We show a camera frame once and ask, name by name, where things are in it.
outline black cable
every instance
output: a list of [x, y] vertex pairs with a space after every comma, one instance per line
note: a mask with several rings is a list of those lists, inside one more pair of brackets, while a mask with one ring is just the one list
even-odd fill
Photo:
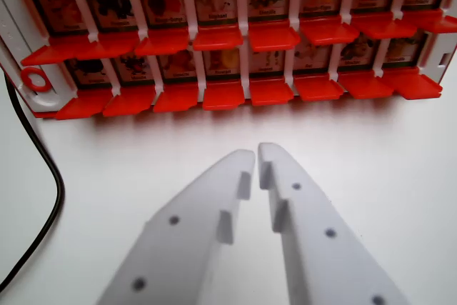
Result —
[[6, 74], [5, 74], [5, 82], [6, 82], [6, 88], [8, 90], [9, 98], [11, 99], [11, 103], [13, 105], [14, 111], [16, 112], [16, 115], [19, 118], [19, 121], [21, 121], [22, 126], [24, 127], [25, 131], [29, 135], [32, 142], [35, 144], [36, 149], [38, 149], [41, 157], [48, 165], [49, 170], [51, 171], [54, 179], [56, 180], [57, 197], [56, 197], [56, 203], [54, 204], [54, 207], [52, 208], [51, 214], [49, 214], [49, 217], [46, 220], [46, 223], [43, 225], [43, 228], [41, 228], [41, 231], [38, 233], [38, 235], [36, 236], [34, 241], [31, 243], [30, 247], [26, 250], [24, 255], [22, 255], [22, 257], [19, 259], [19, 261], [17, 261], [17, 263], [14, 265], [13, 269], [9, 272], [9, 274], [0, 284], [0, 293], [2, 291], [4, 291], [4, 289], [13, 281], [14, 277], [21, 270], [22, 266], [27, 262], [27, 260], [30, 258], [30, 256], [35, 252], [36, 248], [38, 248], [41, 241], [43, 241], [43, 238], [46, 236], [47, 232], [52, 227], [52, 224], [54, 223], [54, 221], [56, 220], [60, 211], [62, 210], [62, 207], [64, 205], [64, 198], [65, 198], [64, 180], [62, 179], [62, 176], [60, 175], [60, 171], [57, 168], [54, 161], [52, 160], [51, 155], [49, 155], [48, 151], [46, 150], [44, 145], [40, 142], [40, 139], [38, 138], [38, 136], [35, 134], [34, 129], [31, 127], [29, 120], [27, 119], [26, 114], [22, 110], [21, 104], [19, 103], [19, 100], [17, 98], [16, 89], [14, 88], [13, 84], [8, 79]]

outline red circular ring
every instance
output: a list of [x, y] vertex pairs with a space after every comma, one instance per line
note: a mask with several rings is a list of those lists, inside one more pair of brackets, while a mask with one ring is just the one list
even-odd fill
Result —
[[[44, 80], [44, 86], [34, 85], [34, 83], [31, 82], [31, 79], [30, 79], [30, 76], [29, 76], [30, 74], [38, 74], [39, 76], [41, 76], [41, 78], [43, 78], [43, 80]], [[29, 87], [32, 91], [35, 91], [35, 92], [47, 92], [50, 89], [52, 89], [52, 85], [49, 82], [48, 77], [39, 68], [26, 67], [26, 68], [22, 69], [22, 71], [21, 71], [21, 79], [22, 79], [22, 82], [27, 87]]]

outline white table surface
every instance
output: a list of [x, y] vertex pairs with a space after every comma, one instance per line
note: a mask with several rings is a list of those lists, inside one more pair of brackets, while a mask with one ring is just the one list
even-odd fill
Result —
[[[146, 220], [222, 156], [263, 141], [294, 155], [412, 304], [455, 303], [456, 72], [454, 59], [440, 99], [40, 120], [66, 203], [0, 304], [95, 304]], [[56, 190], [0, 84], [3, 278], [49, 215]], [[288, 304], [280, 237], [269, 226], [257, 171], [252, 187], [235, 244], [220, 255], [212, 294], [218, 305]]]

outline red flip-down flap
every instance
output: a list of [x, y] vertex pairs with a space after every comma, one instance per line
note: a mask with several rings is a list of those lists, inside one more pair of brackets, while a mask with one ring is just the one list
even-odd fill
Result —
[[288, 20], [249, 23], [248, 34], [255, 52], [289, 50], [300, 42], [300, 35], [291, 28]]
[[30, 111], [34, 114], [35, 118], [55, 118], [56, 113], [57, 113], [55, 111], [53, 111], [53, 112], [35, 112], [32, 110], [30, 110]]
[[165, 85], [154, 105], [154, 112], [189, 110], [199, 102], [199, 85], [196, 82]]
[[194, 39], [194, 49], [197, 51], [233, 49], [243, 44], [238, 25], [223, 25], [199, 27]]
[[457, 18], [443, 17], [443, 11], [405, 11], [403, 20], [434, 34], [450, 34], [457, 32]]
[[359, 35], [352, 26], [341, 23], [341, 17], [302, 19], [300, 30], [315, 46], [351, 43]]
[[412, 37], [417, 27], [407, 21], [393, 19], [391, 12], [354, 14], [351, 25], [371, 39], [400, 39]]
[[49, 46], [43, 46], [24, 60], [23, 66], [39, 66], [42, 64], [59, 64], [67, 59], [76, 58], [76, 55], [90, 47], [87, 36], [69, 36], [50, 38]]
[[240, 80], [209, 81], [206, 83], [203, 108], [205, 110], [232, 110], [244, 104]]
[[136, 31], [99, 34], [99, 40], [92, 42], [86, 49], [77, 53], [76, 58], [80, 60], [110, 59], [133, 51], [139, 41]]
[[375, 77], [374, 71], [338, 73], [338, 82], [356, 99], [375, 99], [391, 96], [393, 89]]
[[293, 92], [284, 78], [251, 79], [249, 89], [253, 106], [286, 104], [293, 99]]
[[103, 110], [103, 115], [109, 117], [139, 114], [151, 107], [155, 96], [155, 86], [123, 87], [121, 94], [115, 96]]
[[189, 33], [187, 28], [150, 30], [149, 37], [135, 49], [137, 56], [168, 55], [187, 49]]
[[418, 68], [384, 69], [381, 80], [408, 100], [439, 98], [443, 91], [428, 76], [419, 74]]
[[293, 84], [303, 101], [336, 100], [344, 90], [328, 74], [294, 76]]
[[113, 94], [111, 89], [90, 89], [78, 91], [78, 98], [73, 98], [60, 111], [56, 119], [88, 118], [99, 114], [109, 103]]

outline printed name label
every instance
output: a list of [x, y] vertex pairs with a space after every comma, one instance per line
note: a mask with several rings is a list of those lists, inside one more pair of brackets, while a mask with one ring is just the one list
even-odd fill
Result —
[[100, 84], [102, 82], [105, 82], [103, 79], [89, 79], [88, 82], [90, 84]]
[[227, 14], [209, 14], [208, 17], [210, 19], [226, 19]]
[[65, 29], [79, 29], [79, 25], [65, 25], [64, 24], [64, 28]]
[[400, 62], [400, 61], [405, 61], [406, 59], [404, 57], [398, 57], [396, 59], [387, 59], [387, 62]]
[[375, 7], [377, 3], [360, 3], [358, 7]]
[[276, 14], [276, 10], [260, 10], [258, 14]]
[[321, 5], [316, 7], [303, 7], [303, 12], [310, 12], [310, 11], [328, 11], [331, 10], [331, 6]]
[[156, 18], [156, 23], [181, 23], [184, 21], [181, 17], [171, 17], [171, 18]]
[[360, 64], [360, 61], [345, 61], [345, 66], [353, 66], [354, 64]]
[[215, 74], [230, 74], [231, 69], [226, 69], [225, 71], [214, 71]]
[[189, 73], [173, 73], [173, 76], [189, 76]]
[[405, 0], [405, 5], [428, 4], [429, 0]]

